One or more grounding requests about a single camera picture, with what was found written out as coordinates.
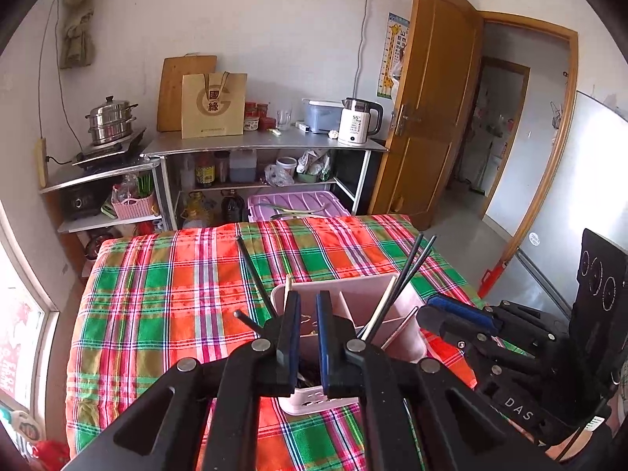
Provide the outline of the person's right hand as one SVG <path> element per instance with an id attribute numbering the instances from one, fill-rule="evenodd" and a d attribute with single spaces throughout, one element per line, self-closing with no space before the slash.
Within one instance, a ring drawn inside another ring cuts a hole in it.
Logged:
<path id="1" fill-rule="evenodd" d="M 606 445 L 613 436 L 611 427 L 604 423 L 600 427 L 597 427 L 595 431 L 582 429 L 581 432 L 574 432 L 573 435 L 568 436 L 559 444 L 548 445 L 542 444 L 541 442 L 535 442 L 531 434 L 527 433 L 516 423 L 511 422 L 511 424 L 524 437 L 543 450 L 549 458 L 556 460 L 557 462 L 566 462 L 567 460 L 573 459 L 582 454 L 584 451 L 592 449 L 595 444 Z"/>

